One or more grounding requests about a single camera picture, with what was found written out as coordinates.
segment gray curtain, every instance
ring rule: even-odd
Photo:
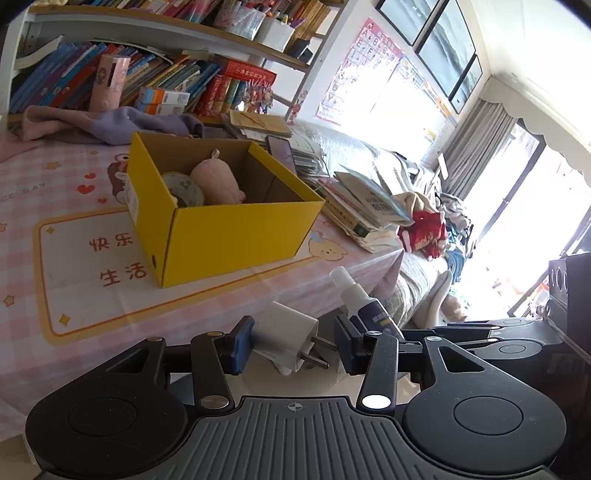
[[[479,99],[443,153],[449,172],[443,191],[465,200],[516,121],[501,103]]]

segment white power adapter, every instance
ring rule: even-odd
[[[334,346],[317,334],[318,320],[273,301],[264,312],[255,316],[251,341],[256,353],[271,360],[282,374],[288,375],[297,372],[304,361],[328,368],[326,362],[309,355],[315,342],[328,348]]]

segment red heart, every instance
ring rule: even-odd
[[[78,185],[78,192],[80,192],[82,195],[86,195],[87,193],[92,192],[94,189],[94,185]]]

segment white bottle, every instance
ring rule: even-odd
[[[340,291],[340,298],[349,311],[349,320],[360,333],[377,330],[389,333],[399,340],[404,340],[402,331],[380,301],[367,295],[367,292],[353,280],[345,267],[335,268],[330,272],[330,278]]]

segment yellow star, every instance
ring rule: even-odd
[[[60,168],[61,164],[58,161],[51,161],[45,165],[46,170],[55,170],[56,168]]]

